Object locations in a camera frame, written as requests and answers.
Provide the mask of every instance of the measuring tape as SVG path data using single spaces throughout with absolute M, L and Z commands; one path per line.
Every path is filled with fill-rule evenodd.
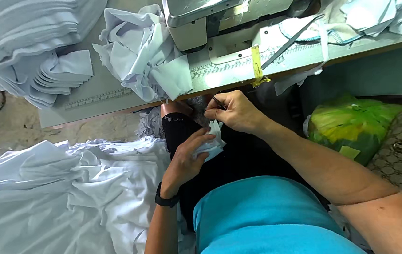
M 114 91 L 109 91 L 109 92 L 102 93 L 100 95 L 94 95 L 94 96 L 90 96 L 85 99 L 80 99 L 80 100 L 69 102 L 69 103 L 65 104 L 65 111 L 68 111 L 68 110 L 71 110 L 71 109 L 74 109 L 77 107 L 83 107 L 83 106 L 87 106 L 90 104 L 99 103 L 102 101 L 121 98 L 121 97 L 125 97 L 125 96 L 130 96 L 130 95 L 134 95 L 134 91 L 132 91 L 132 89 L 129 89 L 126 87 L 121 87 L 120 89 L 116 89 Z
M 268 60 L 280 47 L 276 47 L 276 48 L 269 48 L 267 51 L 263 52 L 262 54 L 260 54 L 260 60 L 265 62 L 266 60 Z M 294 48 L 290 48 L 288 50 L 286 50 L 282 56 L 293 53 L 293 52 L 298 52 L 298 51 L 303 51 L 306 49 L 310 49 L 310 48 L 317 48 L 319 47 L 319 44 L 307 44 L 307 45 L 295 45 Z M 252 57 L 245 57 L 236 61 L 231 61 L 231 62 L 227 62 L 227 63 L 223 63 L 223 64 L 219 64 L 219 65 L 215 65 L 211 62 L 206 63 L 206 64 L 201 64 L 199 66 L 196 67 L 191 67 L 190 68 L 190 76 L 193 79 L 199 79 L 199 78 L 204 78 L 205 76 L 212 74 L 212 73 L 218 73 L 218 72 L 223 72 L 223 71 L 227 71 L 227 70 L 232 70 L 235 69 L 237 67 L 240 66 L 244 66 L 244 65 L 249 65 L 250 66 L 250 71 L 252 71 L 252 64 L 253 64 L 253 60 Z
M 292 52 L 297 52 L 297 51 L 302 51 L 305 49 L 310 49 L 310 48 L 315 48 L 318 47 L 318 44 L 309 44 L 309 45 L 295 45 L 294 48 L 290 48 L 286 50 L 283 55 L 281 55 L 278 59 L 275 60 L 276 63 L 280 63 L 284 60 L 284 55 L 292 53 Z M 269 48 L 267 51 L 264 53 L 260 54 L 260 59 L 261 61 L 265 61 L 269 59 L 280 47 L 276 48 Z M 252 57 L 245 57 L 236 61 L 231 61 L 219 65 L 215 65 L 209 61 L 209 63 L 206 64 L 201 64 L 196 67 L 190 68 L 190 76 L 193 79 L 199 79 L 199 78 L 204 78 L 206 75 L 211 74 L 211 73 L 218 73 L 218 72 L 223 72 L 227 70 L 232 70 L 234 68 L 244 66 L 244 65 L 249 65 L 250 66 L 250 71 L 252 71 Z M 106 100 L 111 100 L 111 99 L 117 99 L 125 96 L 130 96 L 133 95 L 134 91 L 132 89 L 126 88 L 126 87 L 121 87 L 119 89 L 116 89 L 114 91 L 109 91 L 105 92 L 99 95 L 94 95 L 90 96 L 85 99 L 80 99 L 72 102 L 68 102 L 65 104 L 65 111 L 72 110 L 78 107 L 83 107 L 87 105 L 91 105 L 94 103 L 99 103 L 102 101 Z

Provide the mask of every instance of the stack of white fabric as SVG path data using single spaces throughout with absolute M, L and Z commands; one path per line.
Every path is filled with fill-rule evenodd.
M 79 87 L 91 77 L 93 68 L 89 50 L 74 51 L 60 57 L 52 51 L 30 84 L 42 93 L 69 95 L 71 88 Z
M 40 108 L 52 106 L 57 95 L 35 83 L 37 72 L 54 57 L 54 49 L 80 42 L 106 4 L 107 0 L 0 0 L 0 90 L 24 96 Z
M 176 48 L 157 4 L 138 13 L 107 8 L 106 29 L 93 44 L 102 65 L 143 101 L 175 100 L 192 90 L 187 56 Z

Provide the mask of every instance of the person's right hand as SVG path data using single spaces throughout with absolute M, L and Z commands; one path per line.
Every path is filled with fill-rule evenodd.
M 221 101 L 227 110 L 219 109 L 218 104 L 212 99 L 207 105 L 204 116 L 224 122 L 233 130 L 256 134 L 259 128 L 271 121 L 240 90 L 217 94 L 215 98 Z

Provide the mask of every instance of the finger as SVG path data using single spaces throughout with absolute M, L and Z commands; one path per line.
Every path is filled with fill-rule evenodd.
M 230 93 L 224 93 L 224 94 L 216 94 L 215 98 L 217 100 L 219 100 L 221 103 L 223 103 L 223 105 L 228 108 L 229 103 L 232 100 L 231 95 L 233 92 Z M 206 110 L 212 109 L 212 108 L 218 108 L 218 104 L 216 101 L 214 101 L 213 99 L 209 101 L 209 104 L 206 107 Z
M 195 160 L 195 162 L 193 163 L 193 165 L 195 166 L 196 169 L 200 169 L 201 166 L 204 164 L 205 159 L 207 159 L 209 157 L 209 153 L 208 152 L 204 152 L 204 153 L 200 153 L 198 154 L 197 159 Z
M 198 136 L 194 140 L 192 140 L 188 146 L 187 150 L 189 152 L 193 152 L 194 150 L 198 149 L 201 145 L 207 143 L 209 140 L 213 140 L 216 137 L 214 134 L 206 134 L 203 136 Z
M 190 137 L 187 138 L 186 142 L 191 142 L 196 137 L 203 136 L 206 133 L 207 133 L 207 128 L 201 128 L 201 129 L 197 130 L 196 132 L 194 132 L 192 135 L 190 135 Z
M 216 119 L 219 122 L 226 122 L 226 116 L 228 113 L 230 113 L 230 111 L 213 108 L 213 109 L 206 110 L 204 112 L 204 116 L 206 118 Z

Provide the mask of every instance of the watch strap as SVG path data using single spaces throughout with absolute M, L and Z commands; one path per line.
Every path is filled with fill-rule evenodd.
M 171 199 L 164 199 L 160 196 L 160 188 L 162 187 L 162 182 L 159 183 L 159 187 L 157 187 L 157 191 L 155 193 L 155 203 L 160 206 L 169 206 L 173 208 L 179 202 L 179 193 L 177 193 Z

